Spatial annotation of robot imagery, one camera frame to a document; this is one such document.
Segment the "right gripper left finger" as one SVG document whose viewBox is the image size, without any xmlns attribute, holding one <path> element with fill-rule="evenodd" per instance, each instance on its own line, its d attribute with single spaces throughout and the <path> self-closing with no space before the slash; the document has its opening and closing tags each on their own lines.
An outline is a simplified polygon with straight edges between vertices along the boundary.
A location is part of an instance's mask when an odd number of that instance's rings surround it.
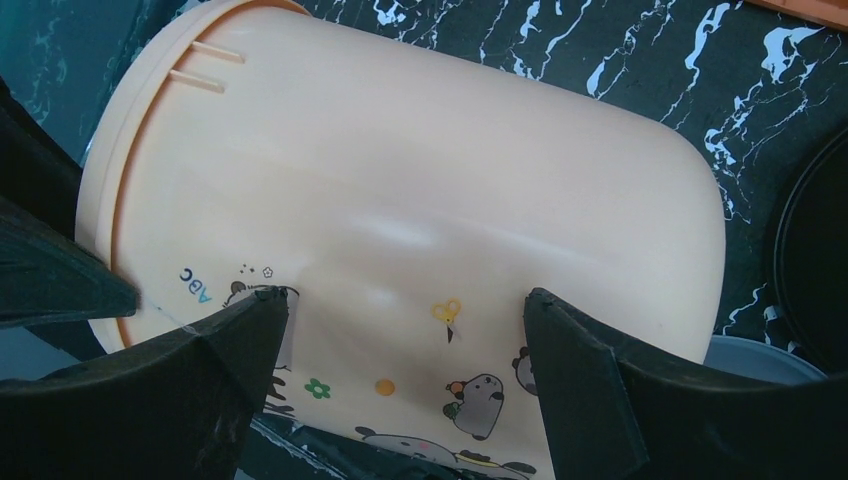
<svg viewBox="0 0 848 480">
<path fill-rule="evenodd" d="M 5 479 L 230 479 L 289 317 L 265 287 L 133 347 L 1 384 Z"/>
</svg>

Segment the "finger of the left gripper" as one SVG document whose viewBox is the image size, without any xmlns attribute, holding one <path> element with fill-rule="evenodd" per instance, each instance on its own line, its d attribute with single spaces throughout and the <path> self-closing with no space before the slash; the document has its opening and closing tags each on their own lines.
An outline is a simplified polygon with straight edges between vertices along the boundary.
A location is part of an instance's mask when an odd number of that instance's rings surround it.
<svg viewBox="0 0 848 480">
<path fill-rule="evenodd" d="M 97 257 L 1 200 L 1 327 L 132 316 L 137 290 Z"/>
<path fill-rule="evenodd" d="M 75 238 L 82 168 L 1 83 L 1 196 Z"/>
</svg>

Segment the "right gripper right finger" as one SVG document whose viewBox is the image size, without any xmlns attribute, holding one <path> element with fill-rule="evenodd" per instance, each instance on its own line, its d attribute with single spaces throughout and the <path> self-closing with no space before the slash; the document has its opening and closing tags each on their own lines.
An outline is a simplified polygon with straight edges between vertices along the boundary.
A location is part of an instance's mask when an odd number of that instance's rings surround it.
<svg viewBox="0 0 848 480">
<path fill-rule="evenodd" d="M 670 354 L 536 288 L 524 304 L 558 479 L 843 479 L 847 378 L 797 386 Z"/>
</svg>

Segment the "grey lavender plastic bucket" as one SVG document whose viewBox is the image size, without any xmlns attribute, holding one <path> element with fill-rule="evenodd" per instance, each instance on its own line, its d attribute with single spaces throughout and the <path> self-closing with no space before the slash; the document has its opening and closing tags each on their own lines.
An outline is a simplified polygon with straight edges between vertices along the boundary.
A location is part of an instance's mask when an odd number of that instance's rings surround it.
<svg viewBox="0 0 848 480">
<path fill-rule="evenodd" d="M 703 365 L 750 379 L 801 385 L 828 376 L 811 363 L 777 347 L 745 338 L 713 335 Z"/>
</svg>

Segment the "black plastic bucket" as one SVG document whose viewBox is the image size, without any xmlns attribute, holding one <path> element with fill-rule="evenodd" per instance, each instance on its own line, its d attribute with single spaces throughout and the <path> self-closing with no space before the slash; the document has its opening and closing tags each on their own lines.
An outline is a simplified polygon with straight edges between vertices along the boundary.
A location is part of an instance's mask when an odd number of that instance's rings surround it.
<svg viewBox="0 0 848 480">
<path fill-rule="evenodd" d="M 847 127 L 820 143 L 776 203 L 766 271 L 795 341 L 819 368 L 847 371 Z"/>
</svg>

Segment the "tan bucket with black liner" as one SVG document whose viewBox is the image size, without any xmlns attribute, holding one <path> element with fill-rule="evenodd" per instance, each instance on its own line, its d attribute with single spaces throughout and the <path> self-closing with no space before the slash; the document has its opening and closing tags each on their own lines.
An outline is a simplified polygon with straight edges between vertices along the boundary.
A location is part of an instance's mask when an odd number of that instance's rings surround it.
<svg viewBox="0 0 848 480">
<path fill-rule="evenodd" d="M 140 296 L 113 353 L 271 285 L 294 317 L 267 412 L 492 479 L 554 475 L 524 301 L 541 287 L 701 362 L 723 205 L 665 125 L 312 18 L 208 1 L 115 89 L 76 238 Z"/>
</svg>

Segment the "orange plastic tray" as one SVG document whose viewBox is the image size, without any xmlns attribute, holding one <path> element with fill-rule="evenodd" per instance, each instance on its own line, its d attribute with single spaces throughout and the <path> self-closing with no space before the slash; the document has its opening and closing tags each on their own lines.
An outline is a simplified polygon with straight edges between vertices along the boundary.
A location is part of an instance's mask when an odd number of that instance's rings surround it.
<svg viewBox="0 0 848 480">
<path fill-rule="evenodd" d="M 749 0 L 749 3 L 847 32 L 847 0 Z"/>
</svg>

